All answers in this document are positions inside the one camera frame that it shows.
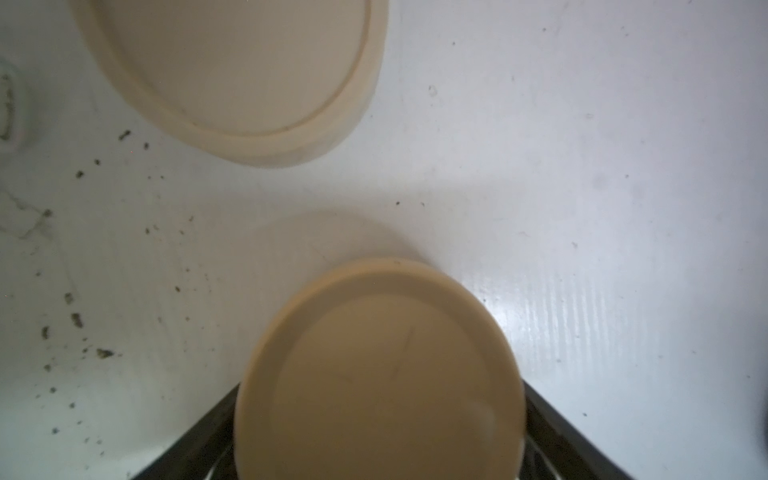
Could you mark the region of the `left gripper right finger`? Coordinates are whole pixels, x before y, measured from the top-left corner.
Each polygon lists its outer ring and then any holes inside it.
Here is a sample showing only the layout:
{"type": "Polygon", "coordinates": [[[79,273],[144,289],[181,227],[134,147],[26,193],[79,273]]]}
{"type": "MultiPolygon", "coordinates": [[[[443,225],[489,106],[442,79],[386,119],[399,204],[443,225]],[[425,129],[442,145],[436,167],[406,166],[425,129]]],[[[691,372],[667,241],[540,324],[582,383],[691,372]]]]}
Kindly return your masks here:
{"type": "Polygon", "coordinates": [[[519,479],[632,479],[532,386],[523,385],[527,419],[519,479]]]}

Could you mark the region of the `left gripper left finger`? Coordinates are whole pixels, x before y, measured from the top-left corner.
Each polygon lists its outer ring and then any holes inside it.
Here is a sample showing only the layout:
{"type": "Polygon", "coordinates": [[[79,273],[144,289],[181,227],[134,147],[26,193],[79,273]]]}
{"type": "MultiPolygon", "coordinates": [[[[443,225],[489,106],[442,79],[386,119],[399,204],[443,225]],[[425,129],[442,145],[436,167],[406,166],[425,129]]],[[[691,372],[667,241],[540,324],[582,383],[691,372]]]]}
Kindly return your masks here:
{"type": "Polygon", "coordinates": [[[239,385],[134,479],[237,479],[234,412],[239,385]]]}

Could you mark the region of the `tan short jar lid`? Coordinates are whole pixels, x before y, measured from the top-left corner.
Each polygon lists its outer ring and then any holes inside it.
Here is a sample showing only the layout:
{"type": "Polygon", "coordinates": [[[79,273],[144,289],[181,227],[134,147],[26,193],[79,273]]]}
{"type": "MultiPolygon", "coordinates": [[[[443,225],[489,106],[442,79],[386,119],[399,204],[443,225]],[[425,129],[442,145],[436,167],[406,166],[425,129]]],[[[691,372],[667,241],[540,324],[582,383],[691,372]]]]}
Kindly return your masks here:
{"type": "Polygon", "coordinates": [[[484,304],[419,262],[365,259],[295,294],[237,395],[242,479],[514,479],[525,397],[484,304]]]}

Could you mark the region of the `beige jar lid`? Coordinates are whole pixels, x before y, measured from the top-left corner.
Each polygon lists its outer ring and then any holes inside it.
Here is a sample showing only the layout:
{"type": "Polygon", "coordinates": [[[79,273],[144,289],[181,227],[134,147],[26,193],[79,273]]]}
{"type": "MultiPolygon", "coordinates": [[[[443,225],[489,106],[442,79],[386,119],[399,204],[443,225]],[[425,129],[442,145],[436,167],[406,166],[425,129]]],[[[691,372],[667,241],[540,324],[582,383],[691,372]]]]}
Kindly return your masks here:
{"type": "Polygon", "coordinates": [[[147,121],[244,165],[318,158],[363,118],[385,1],[74,1],[105,77],[147,121]]]}

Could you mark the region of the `ribbed glass jar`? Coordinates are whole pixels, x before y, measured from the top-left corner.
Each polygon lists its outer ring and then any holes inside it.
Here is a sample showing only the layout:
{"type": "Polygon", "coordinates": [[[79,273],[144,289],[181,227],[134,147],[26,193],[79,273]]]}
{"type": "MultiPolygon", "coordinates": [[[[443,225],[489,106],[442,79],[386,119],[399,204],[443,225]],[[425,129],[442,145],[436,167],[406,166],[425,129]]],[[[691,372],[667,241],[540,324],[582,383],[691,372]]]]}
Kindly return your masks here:
{"type": "Polygon", "coordinates": [[[1,58],[1,153],[19,150],[29,129],[28,89],[21,72],[1,58]]]}

